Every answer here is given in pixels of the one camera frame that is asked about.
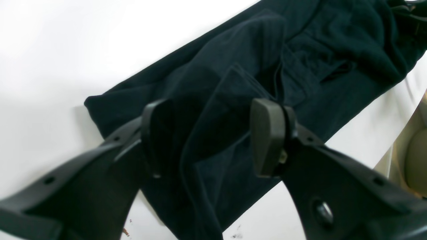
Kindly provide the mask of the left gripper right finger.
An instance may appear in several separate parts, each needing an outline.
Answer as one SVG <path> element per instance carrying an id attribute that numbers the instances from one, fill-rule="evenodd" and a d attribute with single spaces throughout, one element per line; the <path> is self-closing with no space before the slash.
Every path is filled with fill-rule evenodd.
<path id="1" fill-rule="evenodd" d="M 250 135 L 256 175 L 261 178 L 278 176 L 289 157 L 286 149 L 298 135 L 293 108 L 267 99 L 253 99 Z"/>

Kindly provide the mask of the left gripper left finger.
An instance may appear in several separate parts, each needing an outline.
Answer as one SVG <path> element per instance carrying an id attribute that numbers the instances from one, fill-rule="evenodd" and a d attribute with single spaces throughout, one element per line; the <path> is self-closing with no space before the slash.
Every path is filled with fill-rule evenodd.
<path id="1" fill-rule="evenodd" d="M 159 179 L 172 155 L 174 105 L 171 100 L 156 100 L 145 106 L 141 117 L 141 145 L 148 174 Z"/>

